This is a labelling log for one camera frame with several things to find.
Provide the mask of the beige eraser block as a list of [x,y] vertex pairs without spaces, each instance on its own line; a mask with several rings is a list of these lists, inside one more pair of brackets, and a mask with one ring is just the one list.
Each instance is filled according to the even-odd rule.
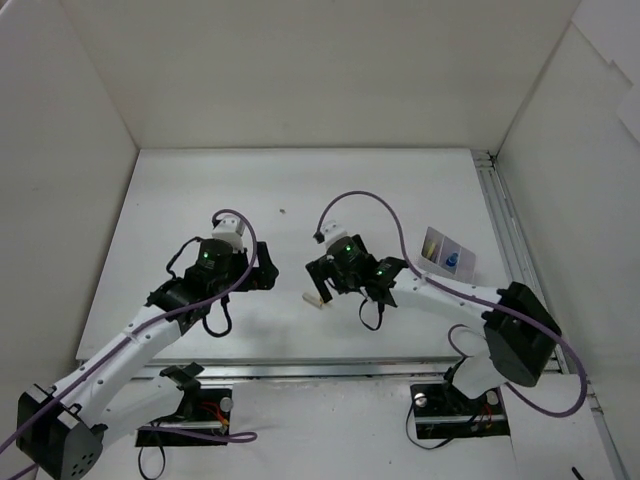
[[302,294],[302,298],[305,302],[314,305],[317,308],[321,308],[322,307],[322,301],[320,298],[312,295],[311,293],[305,292]]

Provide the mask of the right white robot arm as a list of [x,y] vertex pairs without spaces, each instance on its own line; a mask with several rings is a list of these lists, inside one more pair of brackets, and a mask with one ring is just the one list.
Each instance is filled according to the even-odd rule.
[[427,273],[406,260],[376,259],[358,235],[317,233],[325,253],[306,265],[323,302],[358,293],[379,312],[413,308],[443,317],[480,335],[486,345],[445,375],[445,405],[464,412],[486,391],[506,383],[537,385],[561,331],[532,290],[513,282],[506,289],[477,287]]

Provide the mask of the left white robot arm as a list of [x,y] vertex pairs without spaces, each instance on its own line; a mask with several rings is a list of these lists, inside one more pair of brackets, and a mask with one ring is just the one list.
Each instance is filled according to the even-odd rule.
[[98,354],[48,388],[33,385],[18,401],[17,447],[53,479],[81,479],[104,449],[164,417],[191,418],[200,406],[201,365],[164,368],[142,394],[126,384],[160,351],[205,321],[235,292],[268,291],[279,271],[268,246],[247,251],[240,235],[198,238],[195,263],[151,292],[137,316]]

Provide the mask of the clear blue spray bottle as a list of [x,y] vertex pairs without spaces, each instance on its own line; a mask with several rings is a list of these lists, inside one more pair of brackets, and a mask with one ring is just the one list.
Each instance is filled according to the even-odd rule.
[[447,267],[453,268],[457,266],[458,261],[459,261],[459,253],[453,252],[446,258],[445,265]]

